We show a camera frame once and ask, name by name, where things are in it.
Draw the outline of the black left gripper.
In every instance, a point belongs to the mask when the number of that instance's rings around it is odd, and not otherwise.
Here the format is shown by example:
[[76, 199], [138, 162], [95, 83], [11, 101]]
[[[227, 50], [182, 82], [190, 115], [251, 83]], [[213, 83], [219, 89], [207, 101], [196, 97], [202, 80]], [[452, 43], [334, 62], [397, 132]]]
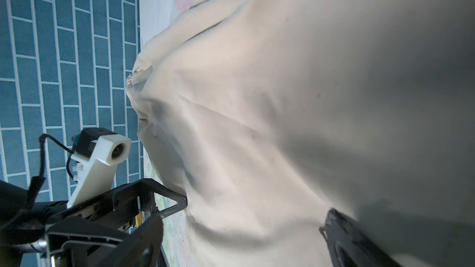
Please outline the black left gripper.
[[49, 267], [96, 267], [152, 215], [162, 221], [188, 201], [153, 179], [122, 185], [72, 208], [65, 201], [25, 208], [27, 191], [1, 183], [1, 265], [38, 253]]

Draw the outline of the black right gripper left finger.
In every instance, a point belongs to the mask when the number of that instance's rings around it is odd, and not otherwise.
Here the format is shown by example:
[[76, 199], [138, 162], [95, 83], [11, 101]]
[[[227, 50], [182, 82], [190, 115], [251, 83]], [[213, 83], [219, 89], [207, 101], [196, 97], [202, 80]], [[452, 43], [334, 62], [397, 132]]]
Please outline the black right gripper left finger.
[[152, 215], [96, 267], [156, 267], [163, 242], [163, 221]]

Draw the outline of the beige drawstring shorts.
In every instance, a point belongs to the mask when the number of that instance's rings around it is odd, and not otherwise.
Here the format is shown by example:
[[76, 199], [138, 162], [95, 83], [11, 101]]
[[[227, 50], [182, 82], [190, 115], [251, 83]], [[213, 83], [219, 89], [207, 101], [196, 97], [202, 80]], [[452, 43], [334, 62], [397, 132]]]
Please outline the beige drawstring shorts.
[[329, 267], [338, 210], [404, 267], [475, 264], [475, 0], [140, 0], [127, 96], [179, 264]]

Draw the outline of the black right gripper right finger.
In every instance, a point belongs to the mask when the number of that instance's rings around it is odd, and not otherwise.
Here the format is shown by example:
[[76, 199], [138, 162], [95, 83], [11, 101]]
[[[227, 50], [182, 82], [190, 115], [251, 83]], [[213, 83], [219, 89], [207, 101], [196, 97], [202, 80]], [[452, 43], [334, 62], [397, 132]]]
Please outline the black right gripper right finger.
[[319, 232], [325, 239], [334, 267], [400, 267], [356, 226], [352, 218], [334, 208], [327, 213]]

